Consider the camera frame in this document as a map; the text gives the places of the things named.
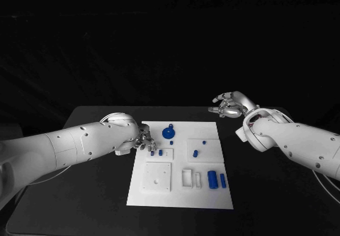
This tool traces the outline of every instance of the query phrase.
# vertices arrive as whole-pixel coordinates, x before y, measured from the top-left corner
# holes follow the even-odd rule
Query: dark wall
[[[61,129],[78,106],[209,107],[235,90],[297,122],[339,117],[339,5],[132,9],[2,13],[0,120],[25,135]]]

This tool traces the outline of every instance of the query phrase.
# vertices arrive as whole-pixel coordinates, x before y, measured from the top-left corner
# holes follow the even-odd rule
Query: blue object
[[[217,171],[208,171],[208,181],[209,181],[209,188],[217,189],[218,188]]]
[[[173,124],[170,124],[169,128],[163,130],[162,135],[166,139],[172,139],[175,137]]]
[[[219,174],[219,176],[221,176],[222,188],[227,188],[227,185],[225,185],[225,174]]]

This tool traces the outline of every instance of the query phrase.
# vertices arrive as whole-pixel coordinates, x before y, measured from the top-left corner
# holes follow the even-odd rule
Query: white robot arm
[[[279,110],[260,108],[247,96],[235,91],[219,95],[219,107],[209,111],[221,117],[245,115],[244,126],[237,134],[258,151],[279,147],[287,157],[307,168],[340,180],[340,135],[294,123]]]
[[[113,151],[124,155],[132,148],[158,149],[149,126],[139,126],[130,115],[114,113],[104,120],[0,142],[0,209],[21,189],[48,173]]]

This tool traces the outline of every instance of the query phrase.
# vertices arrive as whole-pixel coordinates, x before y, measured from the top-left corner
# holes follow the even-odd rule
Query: table
[[[312,170],[279,148],[257,151],[235,131],[243,118],[219,118],[207,107],[78,107],[65,128],[113,112],[134,119],[217,122],[234,210],[127,206],[136,150],[73,166],[28,187],[8,223],[12,234],[41,235],[339,235],[340,206]]]

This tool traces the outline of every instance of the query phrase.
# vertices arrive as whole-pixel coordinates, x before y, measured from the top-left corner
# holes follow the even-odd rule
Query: black table
[[[234,210],[127,206],[136,150],[73,166],[28,187],[8,223],[12,234],[42,235],[340,235],[340,206],[312,170],[279,148],[257,151],[235,131],[243,118],[219,118],[207,107],[78,107],[65,128],[126,112],[137,122],[215,121]]]

